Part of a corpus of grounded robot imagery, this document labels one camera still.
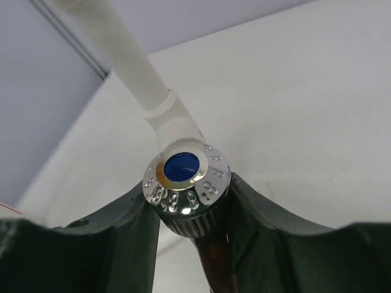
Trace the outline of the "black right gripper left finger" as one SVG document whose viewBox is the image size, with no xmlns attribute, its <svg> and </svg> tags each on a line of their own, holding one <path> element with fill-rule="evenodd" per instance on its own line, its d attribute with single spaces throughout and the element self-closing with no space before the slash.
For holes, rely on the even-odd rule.
<svg viewBox="0 0 391 293">
<path fill-rule="evenodd" d="M 2 292 L 151 292 L 159 220 L 128 194 L 65 228 L 1 220 Z"/>
</svg>

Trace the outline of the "white PVC pipe frame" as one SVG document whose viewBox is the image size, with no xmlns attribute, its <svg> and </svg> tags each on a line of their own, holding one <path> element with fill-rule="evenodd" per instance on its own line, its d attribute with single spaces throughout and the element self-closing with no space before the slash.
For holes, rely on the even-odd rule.
<svg viewBox="0 0 391 293">
<path fill-rule="evenodd" d="M 165 85 L 110 1 L 53 4 L 78 23 L 109 62 L 143 108 L 144 118 L 156 132 L 161 149 L 177 140 L 205 141 L 180 97 Z"/>
</svg>

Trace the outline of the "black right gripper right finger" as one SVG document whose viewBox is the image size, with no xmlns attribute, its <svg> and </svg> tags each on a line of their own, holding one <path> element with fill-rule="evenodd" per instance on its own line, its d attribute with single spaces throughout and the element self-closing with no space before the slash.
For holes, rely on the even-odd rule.
<svg viewBox="0 0 391 293">
<path fill-rule="evenodd" d="M 240 292 L 389 292 L 390 225 L 332 229 L 297 216 L 237 174 L 230 255 Z"/>
</svg>

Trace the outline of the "brown water faucet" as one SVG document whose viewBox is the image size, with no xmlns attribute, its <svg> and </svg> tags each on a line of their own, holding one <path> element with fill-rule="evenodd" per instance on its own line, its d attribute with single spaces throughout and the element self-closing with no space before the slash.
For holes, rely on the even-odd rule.
<svg viewBox="0 0 391 293">
<path fill-rule="evenodd" d="M 168 229 L 197 249 L 210 292 L 238 292 L 227 232 L 231 178 L 217 148 L 183 139 L 160 152 L 142 180 L 146 202 Z"/>
</svg>

